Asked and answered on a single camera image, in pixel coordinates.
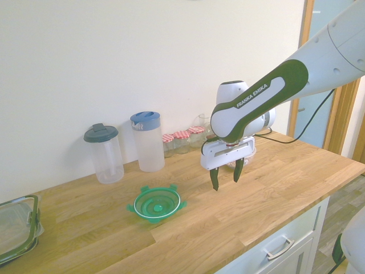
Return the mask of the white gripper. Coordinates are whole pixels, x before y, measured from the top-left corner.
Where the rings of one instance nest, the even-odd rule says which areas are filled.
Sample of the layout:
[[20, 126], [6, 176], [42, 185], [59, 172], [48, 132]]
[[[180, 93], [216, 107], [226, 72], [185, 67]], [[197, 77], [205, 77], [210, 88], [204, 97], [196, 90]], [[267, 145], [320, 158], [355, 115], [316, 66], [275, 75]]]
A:
[[255, 139], [253, 136], [243, 138], [234, 146], [228, 146], [227, 143], [216, 140], [207, 142], [202, 147], [201, 166], [210, 170], [210, 179], [213, 189], [218, 191], [219, 167], [235, 161], [233, 174], [234, 182], [238, 182], [242, 169], [244, 167], [245, 157], [253, 154], [255, 150]]

